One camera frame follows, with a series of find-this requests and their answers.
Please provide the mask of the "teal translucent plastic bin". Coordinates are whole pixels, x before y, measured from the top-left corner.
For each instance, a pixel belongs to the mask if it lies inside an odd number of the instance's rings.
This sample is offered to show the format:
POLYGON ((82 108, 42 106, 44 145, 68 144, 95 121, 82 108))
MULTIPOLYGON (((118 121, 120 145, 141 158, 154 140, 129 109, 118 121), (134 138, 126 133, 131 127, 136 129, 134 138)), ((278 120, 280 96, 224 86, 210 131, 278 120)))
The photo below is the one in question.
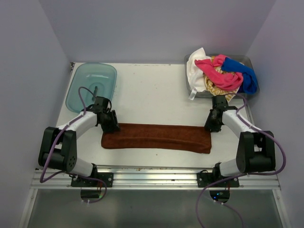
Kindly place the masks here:
POLYGON ((66 97, 69 111, 80 113, 83 104, 89 106, 95 97, 112 100, 116 85, 117 71, 108 64, 84 63, 77 67, 66 97))

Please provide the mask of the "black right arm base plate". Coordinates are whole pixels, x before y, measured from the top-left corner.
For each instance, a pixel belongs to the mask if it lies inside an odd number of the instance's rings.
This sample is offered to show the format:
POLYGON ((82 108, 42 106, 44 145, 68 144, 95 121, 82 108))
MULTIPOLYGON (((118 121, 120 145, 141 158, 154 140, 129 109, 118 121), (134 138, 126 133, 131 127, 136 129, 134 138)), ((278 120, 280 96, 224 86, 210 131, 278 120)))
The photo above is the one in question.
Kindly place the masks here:
MULTIPOLYGON (((201 171, 197 174, 197 185, 199 188, 204 188, 214 182, 224 179, 223 177, 215 178, 211 172, 201 171)), ((240 187, 239 180, 227 180, 211 186, 212 188, 238 188, 240 187)))

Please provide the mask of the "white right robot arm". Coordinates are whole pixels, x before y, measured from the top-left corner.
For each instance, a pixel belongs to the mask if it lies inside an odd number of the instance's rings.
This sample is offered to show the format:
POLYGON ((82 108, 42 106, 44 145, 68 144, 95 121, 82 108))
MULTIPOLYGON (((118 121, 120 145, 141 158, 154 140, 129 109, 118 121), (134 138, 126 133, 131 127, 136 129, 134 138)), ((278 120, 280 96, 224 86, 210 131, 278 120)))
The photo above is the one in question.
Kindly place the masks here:
POLYGON ((273 140, 244 119, 235 106, 228 105, 225 96, 217 95, 212 97, 212 109, 204 127, 211 133, 218 133, 223 125, 238 137, 237 153, 236 158, 215 164, 211 177, 214 185, 223 186, 228 182, 228 177, 243 173, 275 170, 273 140))

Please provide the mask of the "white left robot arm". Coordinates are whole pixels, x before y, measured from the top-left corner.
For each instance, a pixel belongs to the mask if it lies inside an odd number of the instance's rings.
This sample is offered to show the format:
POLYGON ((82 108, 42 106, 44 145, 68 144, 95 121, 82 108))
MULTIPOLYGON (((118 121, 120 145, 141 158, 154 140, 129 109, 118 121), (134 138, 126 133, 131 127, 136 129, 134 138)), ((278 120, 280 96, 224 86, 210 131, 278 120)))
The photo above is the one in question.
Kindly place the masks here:
POLYGON ((47 168, 82 176, 87 186, 98 183, 99 175, 95 165, 77 157, 77 140, 93 127, 100 125, 103 133, 114 133, 120 130, 112 103, 105 97, 96 97, 95 102, 84 108, 70 122, 59 127, 48 127, 44 130, 38 164, 43 167, 40 182, 44 183, 52 176, 45 178, 47 168))

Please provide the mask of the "brown microfiber towel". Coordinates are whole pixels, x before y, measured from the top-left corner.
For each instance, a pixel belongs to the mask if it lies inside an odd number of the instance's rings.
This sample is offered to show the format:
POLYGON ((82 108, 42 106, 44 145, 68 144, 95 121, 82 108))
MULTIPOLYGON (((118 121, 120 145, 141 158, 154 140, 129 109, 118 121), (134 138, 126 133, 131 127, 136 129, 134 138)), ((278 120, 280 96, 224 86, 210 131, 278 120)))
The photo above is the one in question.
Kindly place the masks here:
POLYGON ((200 154, 211 151, 211 134, 201 126, 121 123, 120 130, 104 133, 105 149, 167 149, 200 154))

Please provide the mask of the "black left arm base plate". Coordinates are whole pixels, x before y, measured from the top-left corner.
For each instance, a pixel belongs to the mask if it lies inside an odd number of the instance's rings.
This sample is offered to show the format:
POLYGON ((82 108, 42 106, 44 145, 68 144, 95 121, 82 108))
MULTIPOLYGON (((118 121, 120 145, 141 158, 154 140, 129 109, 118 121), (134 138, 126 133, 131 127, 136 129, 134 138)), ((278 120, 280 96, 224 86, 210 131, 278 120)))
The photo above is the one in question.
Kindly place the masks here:
POLYGON ((113 186, 114 174, 112 172, 98 172, 95 177, 73 177, 71 187, 93 188, 113 186))

